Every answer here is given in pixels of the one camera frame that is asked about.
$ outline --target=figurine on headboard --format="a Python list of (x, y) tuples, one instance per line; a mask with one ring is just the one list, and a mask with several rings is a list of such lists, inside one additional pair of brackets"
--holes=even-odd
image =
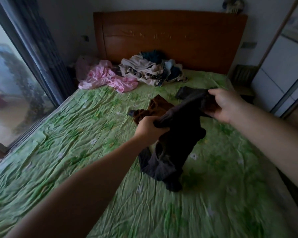
[(243, 0), (224, 0), (223, 9), (226, 13), (239, 14), (244, 10), (245, 3)]

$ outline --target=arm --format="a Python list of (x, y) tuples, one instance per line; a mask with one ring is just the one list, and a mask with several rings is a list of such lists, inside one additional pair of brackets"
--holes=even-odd
[(298, 130), (234, 92), (211, 89), (209, 93), (220, 107), (207, 114), (231, 124), (298, 186)]
[(8, 238), (85, 238), (113, 198), (135, 157), (169, 131), (145, 117), (126, 143), (69, 177), (31, 210)]

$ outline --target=glass door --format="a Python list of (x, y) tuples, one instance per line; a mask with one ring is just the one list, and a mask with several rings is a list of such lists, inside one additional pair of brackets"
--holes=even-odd
[(7, 152), (55, 108), (0, 25), (0, 151)]

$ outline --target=bed sheet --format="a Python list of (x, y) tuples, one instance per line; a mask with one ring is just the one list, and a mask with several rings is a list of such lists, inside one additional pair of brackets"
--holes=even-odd
[[(173, 104), (182, 86), (227, 88), (223, 75), (185, 70), (187, 83), (78, 90), (0, 162), (0, 237), (73, 172), (132, 137), (131, 109), (160, 94)], [(90, 237), (288, 237), (285, 219), (261, 173), (260, 153), (227, 124), (201, 117), (206, 137), (183, 166), (172, 193), (140, 172), (136, 159)]]

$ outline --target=blue curtain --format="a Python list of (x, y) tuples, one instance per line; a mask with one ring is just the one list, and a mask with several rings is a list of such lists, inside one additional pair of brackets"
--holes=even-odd
[(0, 4), (40, 72), (38, 81), (60, 105), (77, 88), (40, 16), (37, 0), (0, 0)]

